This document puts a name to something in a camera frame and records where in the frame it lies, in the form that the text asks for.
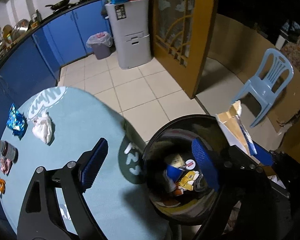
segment black countertop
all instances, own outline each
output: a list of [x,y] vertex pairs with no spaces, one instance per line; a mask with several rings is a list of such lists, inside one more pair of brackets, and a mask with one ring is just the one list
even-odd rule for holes
[[45,19],[43,19],[40,23],[40,26],[35,28],[34,30],[30,30],[27,32],[27,34],[17,43],[15,44],[9,51],[7,51],[4,56],[0,59],[0,69],[2,68],[2,66],[4,65],[4,63],[7,61],[7,59],[14,53],[15,50],[18,49],[18,47],[26,40],[28,39],[32,34],[34,34],[39,28],[42,28],[43,26],[45,26],[46,24],[48,24],[49,22],[53,21],[55,18],[66,14],[67,12],[70,12],[74,9],[77,9],[81,6],[87,5],[89,3],[93,3],[99,0],[81,0],[78,3],[72,4],[69,6],[68,9],[57,12],[57,13],[52,13],[51,15],[49,15],[48,17],[46,17]]

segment tile floor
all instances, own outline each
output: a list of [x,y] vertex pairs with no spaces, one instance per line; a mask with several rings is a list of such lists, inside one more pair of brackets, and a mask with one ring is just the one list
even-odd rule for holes
[[[243,83],[235,74],[218,61],[207,59],[202,73],[196,97],[211,115],[227,111],[232,98],[238,93]],[[242,123],[252,139],[267,150],[276,150],[283,134],[278,135],[268,117],[265,117],[254,128],[250,128],[259,112],[259,104],[252,96],[246,96],[242,102]]]
[[173,119],[204,114],[155,58],[122,70],[116,52],[102,60],[90,55],[63,67],[58,85],[91,93],[129,120],[144,141]]

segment frying pan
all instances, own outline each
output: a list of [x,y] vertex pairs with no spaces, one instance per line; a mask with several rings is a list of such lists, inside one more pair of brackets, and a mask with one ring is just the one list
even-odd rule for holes
[[62,8],[63,6],[66,6],[69,2],[70,0],[62,0],[61,2],[58,2],[56,4],[47,4],[46,7],[50,7],[51,10],[55,11]]

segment white appliance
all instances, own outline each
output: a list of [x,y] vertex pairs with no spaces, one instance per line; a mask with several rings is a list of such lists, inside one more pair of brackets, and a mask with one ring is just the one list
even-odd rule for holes
[[151,60],[148,5],[149,0],[106,4],[122,69],[137,67]]

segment crumpled blue wrapper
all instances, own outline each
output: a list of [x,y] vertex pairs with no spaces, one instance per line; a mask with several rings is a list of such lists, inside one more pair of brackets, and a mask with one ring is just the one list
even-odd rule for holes
[[7,126],[12,130],[12,134],[21,138],[26,132],[26,119],[22,113],[20,113],[14,104],[11,105],[9,111],[9,119],[7,121]]

